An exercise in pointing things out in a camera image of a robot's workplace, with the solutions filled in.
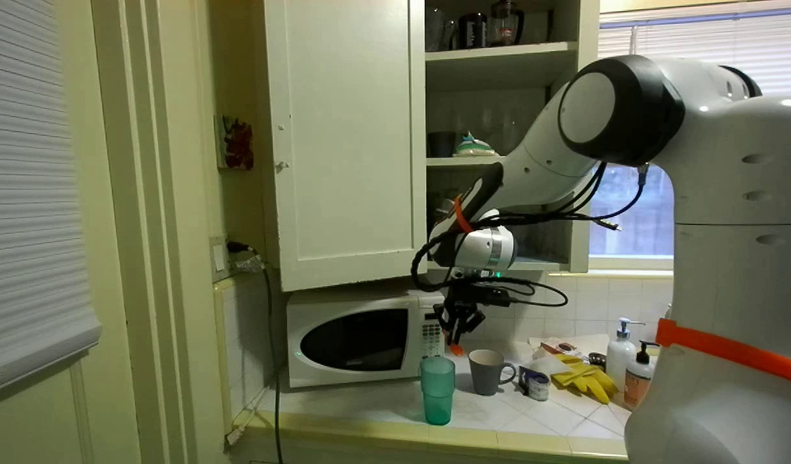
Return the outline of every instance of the microwave door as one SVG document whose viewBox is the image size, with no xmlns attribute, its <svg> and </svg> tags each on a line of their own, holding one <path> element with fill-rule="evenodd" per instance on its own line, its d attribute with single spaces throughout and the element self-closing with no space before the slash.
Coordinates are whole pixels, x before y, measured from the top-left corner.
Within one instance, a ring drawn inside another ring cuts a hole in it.
<svg viewBox="0 0 791 464">
<path fill-rule="evenodd" d="M 304 359 L 341 370 L 396 370 L 408 330 L 408 308 L 353 311 L 317 325 L 299 348 Z"/>
</svg>

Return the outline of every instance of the white cabinet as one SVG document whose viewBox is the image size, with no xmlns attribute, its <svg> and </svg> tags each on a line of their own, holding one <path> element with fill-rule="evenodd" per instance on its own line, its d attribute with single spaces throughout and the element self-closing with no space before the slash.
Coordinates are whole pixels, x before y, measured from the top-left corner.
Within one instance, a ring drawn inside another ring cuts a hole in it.
<svg viewBox="0 0 791 464">
<path fill-rule="evenodd" d="M 264 15 L 272 152 L 255 158 L 283 292 L 408 275 L 426 239 L 422 3 L 265 0 Z"/>
<path fill-rule="evenodd" d="M 443 24 L 485 13 L 492 0 L 436 0 Z M 426 53 L 426 123 L 442 142 L 427 145 L 427 227 L 448 199 L 466 190 L 489 160 L 448 158 L 443 137 L 471 132 L 498 152 L 511 152 L 546 101 L 597 49 L 597 0 L 512 0 L 523 13 L 519 44 L 438 49 Z M 521 248 L 516 270 L 586 270 L 587 225 L 548 222 L 512 229 Z"/>
</svg>

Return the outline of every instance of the countertop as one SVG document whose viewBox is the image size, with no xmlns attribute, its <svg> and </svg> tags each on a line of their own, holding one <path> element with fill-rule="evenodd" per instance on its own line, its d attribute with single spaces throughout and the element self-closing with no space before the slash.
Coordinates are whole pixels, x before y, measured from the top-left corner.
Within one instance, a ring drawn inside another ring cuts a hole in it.
<svg viewBox="0 0 791 464">
<path fill-rule="evenodd" d="M 577 348 L 606 348 L 603 337 L 564 337 Z M 519 341 L 498 348 L 512 364 L 529 364 L 539 341 Z M 384 440 L 399 449 L 454 445 L 489 454 L 559 455 L 626 462 L 625 424 L 628 409 L 600 404 L 552 386 L 546 403 L 523 397 L 516 384 L 503 384 L 494 397 L 471 391 L 470 360 L 458 366 L 454 413 L 448 424 L 422 421 L 420 382 L 378 382 L 353 386 L 299 390 L 281 395 L 281 430 L 332 440 Z M 268 390 L 243 427 L 273 427 L 273 391 Z"/>
</svg>

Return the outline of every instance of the microwave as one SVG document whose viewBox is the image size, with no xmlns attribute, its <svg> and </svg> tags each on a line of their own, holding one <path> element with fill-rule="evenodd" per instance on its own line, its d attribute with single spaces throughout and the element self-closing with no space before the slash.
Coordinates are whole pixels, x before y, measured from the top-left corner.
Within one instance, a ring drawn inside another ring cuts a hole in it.
<svg viewBox="0 0 791 464">
<path fill-rule="evenodd" d="M 286 303 L 290 386 L 418 379 L 443 352 L 442 294 L 415 289 L 319 289 Z"/>
</svg>

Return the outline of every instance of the bottle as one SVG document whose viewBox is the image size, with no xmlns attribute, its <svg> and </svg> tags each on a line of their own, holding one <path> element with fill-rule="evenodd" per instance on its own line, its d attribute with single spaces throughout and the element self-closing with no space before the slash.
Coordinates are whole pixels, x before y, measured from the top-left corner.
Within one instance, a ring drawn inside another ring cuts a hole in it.
<svg viewBox="0 0 791 464">
<path fill-rule="evenodd" d="M 621 317 L 621 325 L 615 330 L 615 341 L 606 348 L 606 373 L 615 382 L 618 391 L 626 386 L 626 366 L 634 360 L 634 342 L 628 341 L 628 319 Z"/>
<path fill-rule="evenodd" d="M 634 360 L 626 368 L 626 391 L 625 391 L 625 404 L 634 409 L 643 404 L 643 400 L 650 395 L 652 377 L 654 377 L 654 364 L 648 352 L 652 342 L 643 342 L 643 351 L 634 356 Z"/>
</svg>

